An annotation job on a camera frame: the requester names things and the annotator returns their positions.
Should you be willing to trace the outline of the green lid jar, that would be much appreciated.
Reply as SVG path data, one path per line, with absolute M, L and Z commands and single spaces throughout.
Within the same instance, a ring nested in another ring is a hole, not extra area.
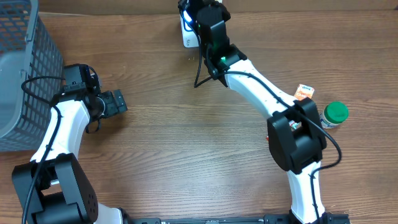
M 324 129 L 332 129 L 346 121 L 348 116 L 348 107 L 342 102 L 334 101 L 322 110 L 320 122 Z

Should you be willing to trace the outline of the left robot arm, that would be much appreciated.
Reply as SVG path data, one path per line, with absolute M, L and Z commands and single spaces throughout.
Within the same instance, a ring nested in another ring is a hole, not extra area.
M 120 90 L 101 91 L 87 64 L 64 68 L 65 85 L 45 100 L 51 119 L 30 162 L 15 166 L 12 182 L 21 203 L 22 223 L 131 223 L 122 208 L 98 202 L 78 162 L 81 139 L 90 123 L 127 111 Z

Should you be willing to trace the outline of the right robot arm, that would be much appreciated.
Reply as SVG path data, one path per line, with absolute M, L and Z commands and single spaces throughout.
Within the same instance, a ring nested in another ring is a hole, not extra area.
M 231 15 L 222 3 L 183 0 L 178 2 L 178 9 L 198 37 L 209 77 L 238 92 L 266 119 L 271 156 L 289 178 L 289 222 L 325 223 L 317 170 L 326 139 L 315 103 L 278 89 L 230 43 L 226 22 Z

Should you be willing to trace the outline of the orange small box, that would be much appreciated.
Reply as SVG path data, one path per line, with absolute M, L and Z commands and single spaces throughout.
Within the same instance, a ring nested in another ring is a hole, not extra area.
M 294 97 L 298 100 L 303 100 L 305 98 L 311 99 L 314 92 L 315 89 L 313 87 L 304 84 L 299 84 L 294 94 Z

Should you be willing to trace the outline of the teal wipes packet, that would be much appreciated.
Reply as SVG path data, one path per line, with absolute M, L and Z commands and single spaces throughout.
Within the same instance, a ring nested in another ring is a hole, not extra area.
M 300 128 L 302 124 L 301 124 L 301 122 L 297 123 L 295 121 L 290 121 L 289 125 L 290 125 L 292 130 L 296 130 L 296 129 Z

